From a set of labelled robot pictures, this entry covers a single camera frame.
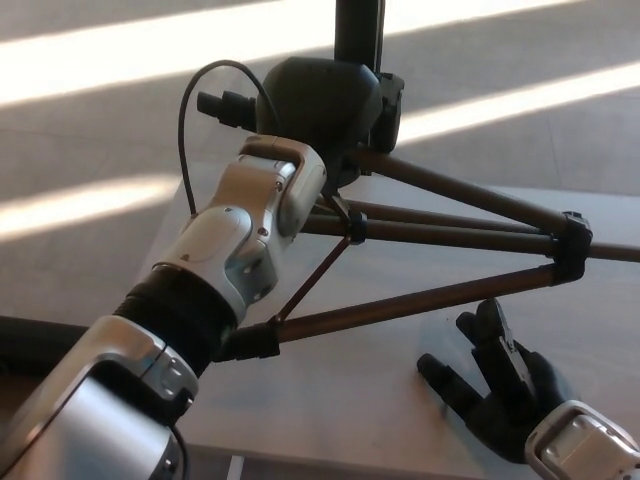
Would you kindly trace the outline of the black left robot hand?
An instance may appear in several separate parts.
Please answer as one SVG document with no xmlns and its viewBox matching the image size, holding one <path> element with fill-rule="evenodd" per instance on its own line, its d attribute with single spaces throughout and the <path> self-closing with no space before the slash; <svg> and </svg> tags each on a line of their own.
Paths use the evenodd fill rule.
<svg viewBox="0 0 640 480">
<path fill-rule="evenodd" d="M 348 151 L 360 144 L 381 153 L 394 150 L 404 87 L 401 77 L 362 64 L 289 57 L 263 81 L 254 131 L 311 146 L 326 165 L 327 189 L 334 193 L 360 176 Z"/>
</svg>

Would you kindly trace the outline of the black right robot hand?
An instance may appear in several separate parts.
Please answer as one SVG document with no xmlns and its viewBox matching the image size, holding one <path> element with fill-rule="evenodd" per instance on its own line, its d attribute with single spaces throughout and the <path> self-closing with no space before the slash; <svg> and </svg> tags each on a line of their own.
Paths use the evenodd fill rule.
<svg viewBox="0 0 640 480">
<path fill-rule="evenodd" d="M 477 440 L 500 458 L 523 464 L 525 442 L 534 428 L 578 394 L 543 355 L 515 340 L 497 299 L 460 314 L 456 327 L 472 344 L 471 355 L 489 394 L 480 395 L 429 353 L 418 359 L 417 371 Z"/>
</svg>

